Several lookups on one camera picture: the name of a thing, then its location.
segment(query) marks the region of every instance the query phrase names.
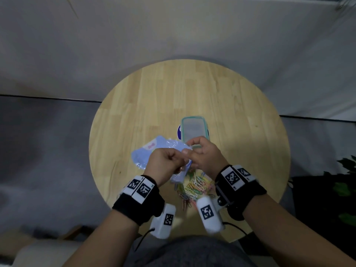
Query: black wristband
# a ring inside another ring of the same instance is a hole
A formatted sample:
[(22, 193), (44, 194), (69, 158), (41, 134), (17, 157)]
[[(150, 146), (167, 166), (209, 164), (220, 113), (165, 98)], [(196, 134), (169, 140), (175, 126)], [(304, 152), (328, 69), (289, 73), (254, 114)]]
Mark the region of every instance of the black wristband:
[(256, 178), (243, 167), (228, 165), (224, 167), (215, 180), (216, 194), (228, 204), (228, 213), (234, 220), (244, 220), (243, 211), (256, 195), (267, 191)]
[(137, 225), (161, 215), (164, 199), (154, 179), (147, 175), (136, 176), (124, 189), (113, 205), (113, 210), (127, 216)]

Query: white backdrop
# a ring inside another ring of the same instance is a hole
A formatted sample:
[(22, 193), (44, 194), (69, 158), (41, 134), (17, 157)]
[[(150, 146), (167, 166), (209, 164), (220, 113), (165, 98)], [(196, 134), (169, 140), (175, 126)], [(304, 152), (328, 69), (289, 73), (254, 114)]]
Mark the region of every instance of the white backdrop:
[(336, 2), (71, 2), (78, 19), (66, 0), (0, 0), (0, 93), (101, 101), (148, 63), (195, 58), (247, 77), (280, 114), (356, 120), (356, 15)]

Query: round wooden table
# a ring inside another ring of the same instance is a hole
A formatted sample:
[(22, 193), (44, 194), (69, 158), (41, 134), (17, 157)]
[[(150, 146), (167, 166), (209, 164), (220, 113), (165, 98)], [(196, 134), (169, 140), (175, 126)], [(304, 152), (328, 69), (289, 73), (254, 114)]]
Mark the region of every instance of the round wooden table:
[[(100, 105), (90, 131), (90, 167), (100, 194), (112, 207), (118, 193), (135, 175), (141, 175), (131, 152), (158, 135), (177, 139), (185, 116), (203, 116), (210, 139), (232, 164), (257, 176), (277, 202), (285, 190), (290, 167), (286, 130), (272, 103), (238, 73), (210, 62), (170, 60), (144, 67), (124, 78)], [(198, 212), (182, 210), (182, 199), (169, 182), (160, 188), (167, 203), (177, 207), (171, 238), (206, 235)], [(247, 233), (245, 221), (223, 221)], [(140, 227), (144, 234), (151, 221)], [(243, 237), (226, 226), (218, 237), (228, 242)]]

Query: person's right hand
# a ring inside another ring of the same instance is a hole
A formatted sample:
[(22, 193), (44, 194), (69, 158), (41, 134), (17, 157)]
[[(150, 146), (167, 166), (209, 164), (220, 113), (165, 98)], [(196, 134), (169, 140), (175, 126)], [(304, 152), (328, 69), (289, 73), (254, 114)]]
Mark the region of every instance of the person's right hand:
[(213, 180), (225, 166), (229, 165), (219, 148), (203, 136), (190, 139), (186, 144), (188, 146), (194, 144), (202, 146), (193, 150), (183, 149), (182, 153), (192, 161), (191, 169), (201, 169)]

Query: blue plastic bag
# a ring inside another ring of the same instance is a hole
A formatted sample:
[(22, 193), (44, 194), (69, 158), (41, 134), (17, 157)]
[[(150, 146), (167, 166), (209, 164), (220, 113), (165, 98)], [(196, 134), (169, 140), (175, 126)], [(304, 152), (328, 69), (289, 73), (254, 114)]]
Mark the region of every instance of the blue plastic bag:
[[(175, 148), (178, 151), (183, 149), (192, 149), (182, 141), (176, 141), (173, 139), (165, 139), (163, 136), (158, 136), (157, 138), (151, 140), (145, 146), (137, 149), (131, 153), (132, 161), (140, 169), (146, 169), (147, 163), (149, 161), (149, 156), (156, 148)], [(174, 174), (171, 177), (173, 183), (183, 183), (184, 177), (187, 174), (192, 161), (189, 160), (188, 164), (185, 166), (185, 171), (180, 172), (179, 174)]]

